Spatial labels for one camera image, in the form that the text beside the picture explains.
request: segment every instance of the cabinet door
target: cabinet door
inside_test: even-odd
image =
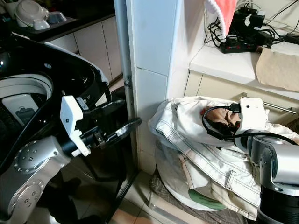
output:
[[[73,33],[59,37],[53,41],[50,41],[50,43],[59,46],[63,49],[66,49],[72,53],[79,54]]]
[[[74,33],[80,55],[98,66],[107,79],[112,79],[102,23],[96,23]]]
[[[120,47],[115,16],[102,22],[112,78],[121,74]]]
[[[247,93],[248,97],[261,98],[264,102],[284,108],[293,107],[296,111],[299,111],[299,102],[295,99],[283,97],[275,93],[237,84],[205,74],[201,79],[197,95],[238,101],[240,97],[242,97],[243,92]],[[264,105],[264,108],[270,110],[268,119],[271,123],[283,125],[298,117],[297,115],[270,106]]]

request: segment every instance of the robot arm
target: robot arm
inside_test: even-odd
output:
[[[24,145],[14,158],[14,162],[0,177],[0,224],[25,223],[44,187],[58,171],[71,161],[72,156],[91,153],[90,148],[114,144],[125,138],[140,125],[136,118],[110,135],[106,135],[96,126],[82,134],[78,121],[85,117],[105,116],[118,109],[124,101],[116,100],[105,103],[95,111],[90,111],[80,99],[64,96],[61,103],[60,119],[69,139],[49,136]]]
[[[236,135],[223,136],[207,130],[221,140],[234,139],[259,170],[262,190],[257,222],[299,224],[299,146],[264,130],[266,117],[261,99],[241,98],[239,104],[225,108],[240,113]]]

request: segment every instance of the white countertop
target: white countertop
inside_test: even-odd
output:
[[[271,49],[285,54],[299,55],[299,45],[296,44],[282,42],[273,45]],[[255,69],[259,56],[260,53],[249,52],[223,54],[216,47],[204,45],[190,62],[189,69],[299,100],[299,92],[258,82]]]

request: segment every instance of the metal handle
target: metal handle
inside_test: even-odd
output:
[[[246,93],[246,92],[243,92],[243,93],[242,93],[242,97],[248,97],[248,96],[247,96],[247,93]],[[264,104],[264,105],[267,105],[267,106],[270,106],[270,107],[274,107],[274,108],[279,109],[279,110],[282,110],[282,111],[286,111],[286,112],[292,113],[292,114],[297,114],[297,113],[294,111],[295,108],[293,108],[293,107],[290,107],[290,108],[284,108],[284,107],[277,106],[277,105],[274,105],[274,104],[270,104],[270,103],[267,103],[267,102],[264,102],[264,101],[263,101],[263,104]]]

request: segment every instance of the washing machine drum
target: washing machine drum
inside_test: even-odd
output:
[[[24,39],[0,49],[0,173],[19,147],[63,131],[63,95],[92,109],[105,91],[100,72],[73,55]]]

